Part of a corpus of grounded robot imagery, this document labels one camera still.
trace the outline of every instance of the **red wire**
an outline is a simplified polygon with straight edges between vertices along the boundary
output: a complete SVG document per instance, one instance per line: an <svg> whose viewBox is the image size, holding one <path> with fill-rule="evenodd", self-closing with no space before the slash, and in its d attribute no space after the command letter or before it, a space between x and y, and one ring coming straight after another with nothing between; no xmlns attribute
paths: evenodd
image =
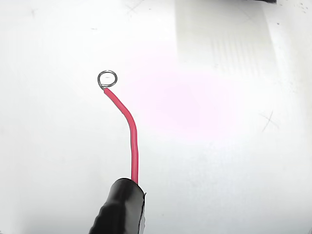
<svg viewBox="0 0 312 234"><path fill-rule="evenodd" d="M118 109L126 117L130 127L130 141L131 141L131 180L138 184L138 148L137 148L137 127L135 120L128 111L128 109L121 103L121 101L108 88L104 89L104 93L113 101Z"/></svg>

